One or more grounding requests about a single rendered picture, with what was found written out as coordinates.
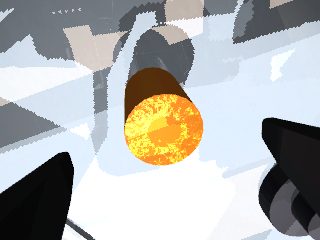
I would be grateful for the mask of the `orange cylindrical knob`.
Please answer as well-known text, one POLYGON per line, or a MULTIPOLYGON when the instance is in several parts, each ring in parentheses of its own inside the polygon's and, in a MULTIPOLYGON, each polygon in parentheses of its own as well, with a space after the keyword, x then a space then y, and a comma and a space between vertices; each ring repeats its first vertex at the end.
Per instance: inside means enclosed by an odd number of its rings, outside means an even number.
POLYGON ((197 148, 203 130, 199 110, 168 71, 144 68, 127 82, 124 135, 136 158, 152 165, 175 164, 197 148))

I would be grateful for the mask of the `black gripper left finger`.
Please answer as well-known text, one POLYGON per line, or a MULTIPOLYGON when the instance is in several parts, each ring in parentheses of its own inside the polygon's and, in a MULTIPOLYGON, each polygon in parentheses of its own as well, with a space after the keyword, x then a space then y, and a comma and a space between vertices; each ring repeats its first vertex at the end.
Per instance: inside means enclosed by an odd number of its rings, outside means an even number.
POLYGON ((0 193, 0 240, 62 240, 74 166, 60 152, 0 193))

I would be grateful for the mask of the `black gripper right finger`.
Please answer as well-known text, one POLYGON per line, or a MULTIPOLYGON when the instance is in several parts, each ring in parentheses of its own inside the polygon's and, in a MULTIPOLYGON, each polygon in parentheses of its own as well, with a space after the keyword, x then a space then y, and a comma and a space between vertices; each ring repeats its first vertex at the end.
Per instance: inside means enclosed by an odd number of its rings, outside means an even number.
POLYGON ((320 127, 264 118, 262 139, 275 161, 320 217, 320 127))

